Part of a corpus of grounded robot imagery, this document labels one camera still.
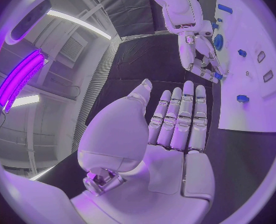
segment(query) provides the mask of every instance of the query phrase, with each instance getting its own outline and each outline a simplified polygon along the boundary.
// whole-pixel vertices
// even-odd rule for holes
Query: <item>robotic arm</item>
[[[214,48],[205,36],[212,35],[211,22],[203,20],[202,9],[197,0],[155,0],[163,7],[166,28],[178,35],[179,54],[182,66],[206,80],[218,83],[223,78],[223,69]],[[203,61],[196,59],[195,50],[204,55]],[[204,69],[209,63],[215,73]]]

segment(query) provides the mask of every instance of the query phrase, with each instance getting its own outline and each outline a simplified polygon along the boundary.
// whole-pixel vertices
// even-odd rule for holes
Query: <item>purple light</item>
[[[41,67],[43,66],[43,62],[44,62],[44,57],[40,53],[40,49],[39,49],[34,51],[32,54],[30,54],[10,73],[10,75],[5,79],[5,81],[0,87],[0,105],[1,106],[3,107],[5,106],[6,102],[14,93],[14,91],[20,86],[21,83],[24,82],[25,79],[29,77],[29,74],[32,74],[33,69],[35,69],[36,72],[30,78],[32,78],[37,73],[38,70],[36,70],[36,67],[40,67],[41,69]]]
[[[19,83],[19,85],[16,87],[16,89],[14,90],[14,92],[11,94],[6,107],[5,107],[5,112],[8,113],[11,106],[13,105],[16,97],[19,95],[19,93],[21,92],[21,90],[25,87],[25,85],[28,83],[28,81],[44,66],[44,59],[42,59],[42,61],[40,61],[40,63],[38,63],[35,68],[30,71],[26,77],[24,77],[24,79]]]
[[[19,71],[26,66],[34,57],[36,57],[37,55],[39,55],[40,53],[40,49],[32,52],[29,56],[27,56],[24,60],[22,60],[13,70],[12,72],[8,75],[8,77],[4,80],[4,82],[2,83],[2,85],[0,86],[0,98],[2,96],[2,94],[4,93],[5,89],[7,88],[7,86],[9,85],[9,83],[13,80],[13,78],[15,77],[15,75],[17,73],[19,73]]]

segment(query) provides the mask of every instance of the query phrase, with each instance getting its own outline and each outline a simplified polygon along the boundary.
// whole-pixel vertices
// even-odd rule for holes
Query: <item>fluorescent light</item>
[[[60,17],[60,18],[69,20],[69,21],[71,21],[71,22],[77,23],[77,24],[79,24],[79,25],[81,25],[81,26],[84,26],[84,27],[86,27],[86,28],[88,28],[88,29],[90,29],[90,30],[92,30],[92,31],[94,31],[94,32],[96,32],[96,33],[98,33],[99,35],[104,36],[105,38],[107,38],[107,39],[109,39],[109,40],[111,39],[111,36],[109,36],[109,35],[106,34],[105,32],[99,30],[99,29],[96,28],[95,26],[92,26],[92,25],[90,25],[89,23],[87,23],[87,22],[85,22],[85,21],[82,21],[82,20],[80,20],[80,19],[78,19],[78,18],[76,18],[76,17],[74,17],[74,16],[70,16],[70,15],[67,15],[67,14],[65,14],[65,13],[62,13],[62,12],[59,12],[59,11],[54,11],[54,10],[49,10],[47,14],[48,14],[48,15],[52,15],[52,16],[57,16],[57,17]]]
[[[26,97],[16,99],[12,107],[27,105],[27,104],[36,103],[36,102],[39,102],[39,95],[26,96]]]
[[[42,173],[40,173],[40,174],[38,174],[38,175],[36,175],[36,176],[34,176],[33,178],[30,178],[30,180],[31,180],[31,181],[34,181],[34,180],[38,179],[39,177],[41,177],[42,175],[44,175],[46,172],[50,171],[52,168],[54,168],[54,166],[53,166],[53,167],[50,167],[49,169],[43,171]]]

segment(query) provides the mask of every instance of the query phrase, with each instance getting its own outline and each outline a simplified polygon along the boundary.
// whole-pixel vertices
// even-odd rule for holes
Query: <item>air vent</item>
[[[86,45],[87,41],[74,32],[64,44],[60,53],[75,62]]]

